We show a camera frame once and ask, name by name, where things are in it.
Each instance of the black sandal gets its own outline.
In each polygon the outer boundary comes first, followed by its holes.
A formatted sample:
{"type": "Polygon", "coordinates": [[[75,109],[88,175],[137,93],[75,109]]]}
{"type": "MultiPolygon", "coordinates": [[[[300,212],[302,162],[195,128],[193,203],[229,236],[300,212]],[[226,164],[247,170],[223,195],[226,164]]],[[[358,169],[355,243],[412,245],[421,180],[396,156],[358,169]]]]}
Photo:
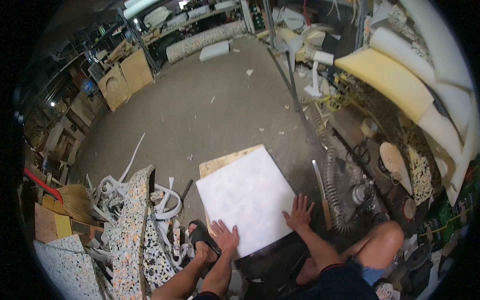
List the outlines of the black sandal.
{"type": "Polygon", "coordinates": [[[220,255],[222,254],[222,251],[220,250],[219,246],[215,243],[213,238],[208,234],[208,229],[205,226],[205,224],[200,221],[199,219],[194,220],[188,224],[188,227],[190,227],[191,224],[195,224],[197,228],[195,228],[191,233],[190,233],[190,242],[193,245],[193,248],[195,248],[195,243],[198,241],[203,241],[205,242],[210,248],[212,248],[213,251],[217,254],[217,260],[220,258],[220,255]]]}

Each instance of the concrete floor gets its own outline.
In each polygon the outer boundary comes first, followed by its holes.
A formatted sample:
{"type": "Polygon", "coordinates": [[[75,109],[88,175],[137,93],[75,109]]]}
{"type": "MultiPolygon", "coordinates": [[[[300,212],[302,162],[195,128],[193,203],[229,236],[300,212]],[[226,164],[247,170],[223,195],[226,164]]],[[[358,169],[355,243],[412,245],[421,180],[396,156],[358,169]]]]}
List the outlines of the concrete floor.
{"type": "MultiPolygon", "coordinates": [[[[114,113],[95,118],[70,172],[72,182],[82,172],[90,175],[94,185],[109,174],[118,179],[145,132],[126,180],[155,164],[155,182],[168,186],[168,178],[175,177],[173,188],[181,195],[189,179],[200,178],[202,162],[264,144],[295,193],[318,197],[312,159],[319,158],[314,157],[315,149],[307,142],[292,98],[266,47],[244,37],[230,45],[240,53],[231,51],[204,62],[196,53],[164,68],[154,84],[114,113]],[[254,69],[251,77],[245,74],[247,69],[254,69]],[[193,154],[192,162],[187,160],[189,154],[193,154]]],[[[279,60],[284,68],[284,58],[279,60]]],[[[302,91],[305,82],[299,78],[296,82],[302,91]]],[[[195,184],[184,204],[182,225],[205,220],[195,184]]]]}

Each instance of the broom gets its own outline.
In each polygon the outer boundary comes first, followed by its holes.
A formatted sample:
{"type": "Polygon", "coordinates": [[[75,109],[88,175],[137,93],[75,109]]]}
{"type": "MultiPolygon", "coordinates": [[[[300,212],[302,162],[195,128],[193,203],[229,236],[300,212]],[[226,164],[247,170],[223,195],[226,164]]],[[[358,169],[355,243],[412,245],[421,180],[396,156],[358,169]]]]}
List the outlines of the broom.
{"type": "Polygon", "coordinates": [[[35,176],[29,169],[24,168],[24,174],[60,201],[72,219],[91,225],[96,224],[92,219],[92,203],[88,197],[85,186],[81,184],[69,184],[54,189],[35,176]]]}

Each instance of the knee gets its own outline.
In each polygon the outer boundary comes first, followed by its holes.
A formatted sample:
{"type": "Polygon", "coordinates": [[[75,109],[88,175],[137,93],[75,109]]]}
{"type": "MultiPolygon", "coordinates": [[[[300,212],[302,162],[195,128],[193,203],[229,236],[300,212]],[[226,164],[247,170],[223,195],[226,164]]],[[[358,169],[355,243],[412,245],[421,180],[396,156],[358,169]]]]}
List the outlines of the knee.
{"type": "Polygon", "coordinates": [[[381,228],[382,236],[385,242],[402,245],[403,243],[403,229],[395,221],[383,222],[379,225],[381,228]]]}
{"type": "Polygon", "coordinates": [[[162,287],[159,287],[153,291],[150,300],[168,300],[168,297],[165,295],[162,287]]]}

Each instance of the dark shorts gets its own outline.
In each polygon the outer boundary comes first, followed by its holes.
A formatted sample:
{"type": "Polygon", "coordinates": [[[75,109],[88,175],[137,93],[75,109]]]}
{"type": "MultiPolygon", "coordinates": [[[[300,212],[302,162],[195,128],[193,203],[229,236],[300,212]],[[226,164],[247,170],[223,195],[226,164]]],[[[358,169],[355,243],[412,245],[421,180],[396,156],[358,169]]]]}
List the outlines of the dark shorts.
{"type": "Polygon", "coordinates": [[[212,292],[201,292],[200,294],[196,295],[193,300],[221,300],[217,294],[212,292]]]}
{"type": "MultiPolygon", "coordinates": [[[[377,269],[366,270],[361,264],[349,260],[346,264],[333,264],[320,272],[316,281],[309,288],[299,289],[282,300],[378,300],[365,273],[377,277],[377,269]]],[[[211,292],[198,294],[193,300],[220,300],[211,292]]]]}

